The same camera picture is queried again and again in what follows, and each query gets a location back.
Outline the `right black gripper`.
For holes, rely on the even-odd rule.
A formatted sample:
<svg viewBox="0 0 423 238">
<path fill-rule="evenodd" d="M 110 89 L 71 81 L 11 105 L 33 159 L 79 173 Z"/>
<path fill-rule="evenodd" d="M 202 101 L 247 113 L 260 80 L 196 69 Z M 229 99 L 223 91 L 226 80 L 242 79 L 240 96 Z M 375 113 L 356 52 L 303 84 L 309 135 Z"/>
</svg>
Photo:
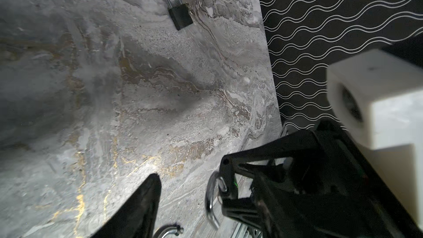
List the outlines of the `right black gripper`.
<svg viewBox="0 0 423 238">
<path fill-rule="evenodd" d="M 250 162 L 285 159 L 257 169 Z M 235 175 L 253 178 L 238 199 Z M 224 216 L 266 238 L 420 238 L 423 232 L 352 140 L 323 121 L 257 148 L 223 156 Z"/>
</svg>

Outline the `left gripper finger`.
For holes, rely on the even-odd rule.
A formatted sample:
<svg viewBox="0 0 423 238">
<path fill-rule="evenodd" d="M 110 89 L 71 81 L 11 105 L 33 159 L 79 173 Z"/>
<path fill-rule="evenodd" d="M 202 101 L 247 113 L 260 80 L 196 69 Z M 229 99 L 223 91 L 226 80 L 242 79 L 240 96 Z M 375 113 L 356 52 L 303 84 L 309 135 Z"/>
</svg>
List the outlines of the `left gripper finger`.
<svg viewBox="0 0 423 238">
<path fill-rule="evenodd" d="M 150 174 L 93 238 L 151 238 L 158 213 L 161 180 Z"/>
</svg>

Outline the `black padlock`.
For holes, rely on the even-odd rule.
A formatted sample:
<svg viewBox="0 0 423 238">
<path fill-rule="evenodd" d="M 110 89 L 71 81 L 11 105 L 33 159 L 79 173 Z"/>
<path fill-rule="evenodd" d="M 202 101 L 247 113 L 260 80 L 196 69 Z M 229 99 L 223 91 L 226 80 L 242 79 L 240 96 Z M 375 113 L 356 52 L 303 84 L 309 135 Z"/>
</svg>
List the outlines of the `black padlock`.
<svg viewBox="0 0 423 238">
<path fill-rule="evenodd" d="M 206 218 L 209 221 L 209 223 L 212 225 L 212 227 L 215 230 L 218 230 L 220 228 L 220 223 L 218 218 L 216 217 L 214 213 L 214 193 L 216 185 L 218 185 L 218 189 L 222 193 L 228 192 L 228 187 L 225 183 L 225 180 L 222 176 L 220 176 L 218 171 L 214 171 L 212 175 L 210 176 L 206 188 L 206 195 L 205 195 L 205 214 Z M 169 235 L 175 235 L 179 236 L 184 233 L 184 228 L 179 225 L 167 225 L 159 229 L 156 234 L 153 236 L 154 238 L 166 238 Z"/>
<path fill-rule="evenodd" d="M 193 24 L 189 0 L 166 0 L 167 10 L 177 31 Z"/>
</svg>

